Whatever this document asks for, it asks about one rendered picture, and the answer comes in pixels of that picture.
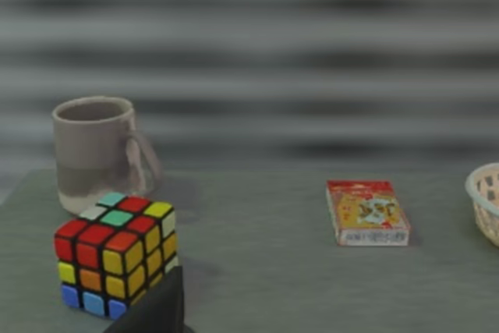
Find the green square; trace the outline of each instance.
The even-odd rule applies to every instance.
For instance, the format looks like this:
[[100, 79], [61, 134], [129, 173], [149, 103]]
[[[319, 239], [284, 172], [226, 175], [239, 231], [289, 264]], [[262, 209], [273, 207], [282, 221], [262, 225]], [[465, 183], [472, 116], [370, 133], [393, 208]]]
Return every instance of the green square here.
[[101, 219], [101, 222], [113, 226], [122, 226], [132, 217], [133, 215], [128, 212], [113, 210], [109, 211], [108, 214]]

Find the table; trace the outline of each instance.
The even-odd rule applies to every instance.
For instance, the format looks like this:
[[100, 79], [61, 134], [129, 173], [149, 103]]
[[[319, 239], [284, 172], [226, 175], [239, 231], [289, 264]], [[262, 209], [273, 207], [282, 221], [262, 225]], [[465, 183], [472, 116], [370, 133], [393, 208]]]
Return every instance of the table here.
[[[414, 227], [407, 248], [336, 246], [327, 178], [390, 179]], [[450, 173], [168, 172], [155, 199], [178, 212], [186, 322], [197, 333], [492, 331], [499, 250]], [[59, 299], [51, 236], [69, 218], [53, 171], [0, 209], [0, 331], [100, 333]]]

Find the corrugated metal wall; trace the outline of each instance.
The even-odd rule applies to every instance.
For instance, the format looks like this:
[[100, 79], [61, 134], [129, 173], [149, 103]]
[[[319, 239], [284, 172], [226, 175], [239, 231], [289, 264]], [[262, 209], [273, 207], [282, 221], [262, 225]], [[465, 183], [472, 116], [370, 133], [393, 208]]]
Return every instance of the corrugated metal wall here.
[[0, 0], [0, 197], [51, 108], [136, 102], [167, 168], [499, 156], [499, 0]]

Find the playing card box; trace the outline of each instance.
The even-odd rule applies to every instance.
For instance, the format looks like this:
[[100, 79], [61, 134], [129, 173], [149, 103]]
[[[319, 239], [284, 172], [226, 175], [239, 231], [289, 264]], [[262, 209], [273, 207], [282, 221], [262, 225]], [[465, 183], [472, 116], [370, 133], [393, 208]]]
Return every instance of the playing card box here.
[[326, 197], [341, 246], [407, 246], [411, 228], [388, 181], [327, 181]]

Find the rubik's cube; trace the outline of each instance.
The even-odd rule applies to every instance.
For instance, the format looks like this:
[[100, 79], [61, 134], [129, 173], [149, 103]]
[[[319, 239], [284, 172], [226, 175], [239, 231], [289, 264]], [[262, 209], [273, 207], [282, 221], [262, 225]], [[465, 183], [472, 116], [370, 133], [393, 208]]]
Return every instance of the rubik's cube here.
[[55, 233], [62, 300], [115, 320], [179, 265], [175, 210], [109, 193]]

